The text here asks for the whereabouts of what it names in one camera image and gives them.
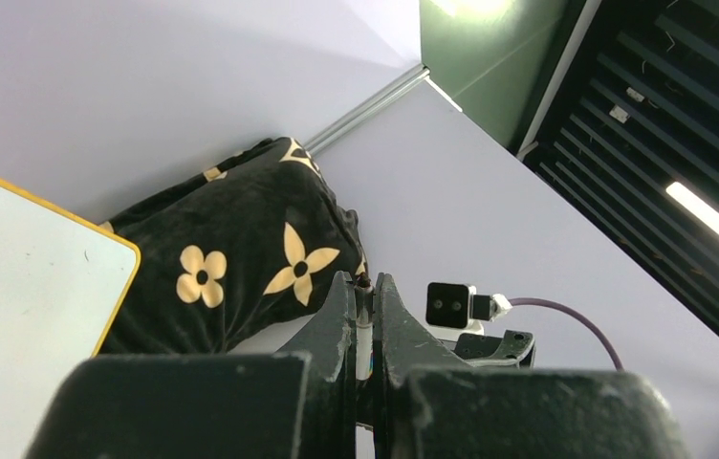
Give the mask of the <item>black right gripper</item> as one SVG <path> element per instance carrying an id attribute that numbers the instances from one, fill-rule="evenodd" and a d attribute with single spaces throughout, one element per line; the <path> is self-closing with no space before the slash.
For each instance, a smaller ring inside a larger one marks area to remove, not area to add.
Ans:
<path id="1" fill-rule="evenodd" d="M 441 343 L 466 363 L 476 366 L 530 369 L 534 366 L 535 340 L 528 332 L 506 330 L 502 337 L 461 333 Z"/>

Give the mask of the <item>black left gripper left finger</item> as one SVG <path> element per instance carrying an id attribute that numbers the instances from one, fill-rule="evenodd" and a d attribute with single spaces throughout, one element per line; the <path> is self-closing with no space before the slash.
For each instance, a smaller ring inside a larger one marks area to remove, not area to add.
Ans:
<path id="1" fill-rule="evenodd" d="M 64 380 L 30 458 L 352 458 L 354 282 L 269 354 L 109 355 Z"/>

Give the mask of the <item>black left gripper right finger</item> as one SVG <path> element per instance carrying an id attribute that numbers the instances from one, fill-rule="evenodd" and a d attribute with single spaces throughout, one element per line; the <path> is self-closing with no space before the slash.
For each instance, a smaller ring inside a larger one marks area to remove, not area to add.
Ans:
<path id="1" fill-rule="evenodd" d="M 475 367 L 404 307 L 374 294 L 379 458 L 686 458 L 661 393 L 626 371 Z"/>

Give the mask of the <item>white marker pen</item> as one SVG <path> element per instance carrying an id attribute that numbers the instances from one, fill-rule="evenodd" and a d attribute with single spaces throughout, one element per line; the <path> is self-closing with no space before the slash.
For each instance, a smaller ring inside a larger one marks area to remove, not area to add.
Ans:
<path id="1" fill-rule="evenodd" d="M 357 361 L 356 379 L 364 382 L 373 372 L 373 300 L 374 288 L 367 273 L 360 273 L 355 283 Z"/>

